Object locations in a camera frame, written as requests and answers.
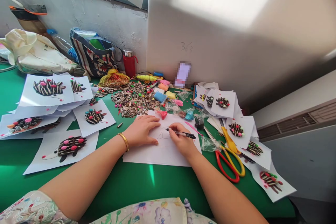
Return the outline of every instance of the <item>hand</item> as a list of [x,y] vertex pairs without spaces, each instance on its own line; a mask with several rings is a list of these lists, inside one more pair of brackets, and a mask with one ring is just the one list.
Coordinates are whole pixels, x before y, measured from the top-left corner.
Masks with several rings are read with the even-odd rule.
[[140,146],[143,144],[155,144],[159,142],[148,136],[151,129],[160,126],[160,119],[153,115],[144,115],[137,117],[134,122],[123,132],[126,137],[129,147]]
[[199,153],[195,144],[194,140],[182,135],[176,135],[176,133],[172,130],[190,133],[182,124],[180,123],[173,123],[169,126],[171,130],[169,130],[170,138],[173,140],[179,152],[185,157],[190,158],[195,154]]

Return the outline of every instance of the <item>floral clothing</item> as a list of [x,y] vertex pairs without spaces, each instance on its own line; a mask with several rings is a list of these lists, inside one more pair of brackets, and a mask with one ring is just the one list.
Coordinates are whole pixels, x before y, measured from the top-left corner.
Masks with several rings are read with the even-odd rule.
[[[109,213],[93,224],[215,224],[209,218],[192,211],[187,199],[157,199],[130,205]],[[0,224],[77,224],[67,218],[47,195],[40,191],[27,193],[0,213]]]

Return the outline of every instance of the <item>bangle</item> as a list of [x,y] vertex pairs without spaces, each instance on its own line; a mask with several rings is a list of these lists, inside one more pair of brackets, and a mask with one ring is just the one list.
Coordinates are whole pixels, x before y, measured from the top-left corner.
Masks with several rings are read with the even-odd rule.
[[127,148],[127,151],[126,151],[126,152],[128,152],[129,149],[130,149],[130,146],[128,145],[128,142],[127,142],[126,137],[125,137],[124,134],[122,134],[122,133],[118,133],[118,135],[120,135],[120,136],[123,138],[123,140],[125,141],[126,148]]

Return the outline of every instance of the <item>green tablecloth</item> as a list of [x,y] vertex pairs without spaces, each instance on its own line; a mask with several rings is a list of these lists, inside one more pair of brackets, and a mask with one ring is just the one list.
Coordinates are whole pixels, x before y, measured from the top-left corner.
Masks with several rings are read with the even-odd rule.
[[[25,78],[26,74],[17,69],[0,73],[1,114],[16,109],[15,103],[20,100]],[[114,103],[110,97],[111,95],[107,95],[103,100],[117,122],[100,131],[97,148],[118,132],[125,130],[133,122],[132,118],[118,116],[118,110],[114,108]],[[184,102],[183,109],[190,106],[191,102],[189,100],[188,103]],[[121,122],[123,122],[123,125],[117,129],[117,125]],[[205,122],[205,126],[215,138],[220,138],[218,132],[208,122]],[[78,128],[77,122],[73,122],[69,130]],[[62,166],[23,176],[23,172],[33,160],[41,141],[41,139],[0,140],[0,212],[25,193],[37,190],[69,167],[69,165]],[[218,168],[214,153],[203,152],[203,155]],[[234,159],[233,161],[239,167],[238,162]],[[223,168],[231,177],[233,176],[224,162]],[[295,216],[294,208],[289,199],[284,198],[272,203],[264,190],[254,181],[248,169],[246,169],[246,176],[241,178],[235,186],[266,218]],[[210,207],[192,168],[124,163],[122,158],[116,163],[84,217],[92,221],[136,202],[166,197],[180,197],[182,200],[188,198],[196,213],[212,217]]]

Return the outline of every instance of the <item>scissor handle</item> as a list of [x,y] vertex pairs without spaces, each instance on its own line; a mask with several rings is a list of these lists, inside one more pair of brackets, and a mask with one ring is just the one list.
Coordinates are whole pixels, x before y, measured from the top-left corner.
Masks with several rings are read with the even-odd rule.
[[[232,183],[238,183],[240,178],[239,178],[239,175],[238,173],[236,172],[236,170],[233,168],[233,166],[229,163],[228,160],[226,160],[226,158],[220,153],[219,150],[216,150],[216,159],[217,159],[217,164],[221,170],[221,172],[223,173],[223,175],[228,179],[230,180]],[[221,164],[221,160],[220,160],[220,157],[225,161],[225,163],[228,165],[228,167],[233,171],[233,173],[235,174],[236,178],[231,178],[228,174],[226,174],[226,172],[224,171],[223,167],[222,167],[222,164]]]

